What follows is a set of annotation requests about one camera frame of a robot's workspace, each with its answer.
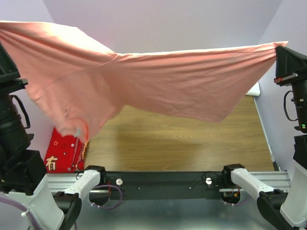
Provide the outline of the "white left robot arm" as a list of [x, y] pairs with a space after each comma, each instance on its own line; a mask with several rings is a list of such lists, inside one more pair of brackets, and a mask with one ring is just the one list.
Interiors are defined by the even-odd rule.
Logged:
[[1, 199], [19, 208], [30, 221], [31, 230], [71, 230], [80, 214], [82, 201], [92, 188], [106, 185], [106, 171], [89, 166], [83, 175], [63, 192], [52, 195], [47, 171], [40, 153], [29, 150], [33, 134], [29, 116], [13, 93], [24, 89], [18, 69], [5, 49], [0, 49], [0, 190]]

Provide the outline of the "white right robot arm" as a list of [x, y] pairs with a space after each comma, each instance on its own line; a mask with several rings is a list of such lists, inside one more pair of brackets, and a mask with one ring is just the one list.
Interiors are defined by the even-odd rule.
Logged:
[[291, 86], [298, 126], [302, 135], [295, 136], [295, 171], [289, 192], [268, 186], [251, 175], [242, 165], [223, 168], [221, 183], [230, 188], [238, 185], [257, 203], [258, 210], [278, 230], [307, 228], [307, 57], [290, 48], [279, 46], [276, 52], [274, 82]]

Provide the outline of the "salmon pink t shirt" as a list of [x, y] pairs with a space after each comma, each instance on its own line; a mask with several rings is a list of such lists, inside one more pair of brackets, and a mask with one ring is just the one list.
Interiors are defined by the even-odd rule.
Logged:
[[1, 21], [0, 42], [28, 97], [60, 134], [84, 142], [126, 105], [221, 122], [287, 45], [121, 54], [77, 27], [14, 21]]

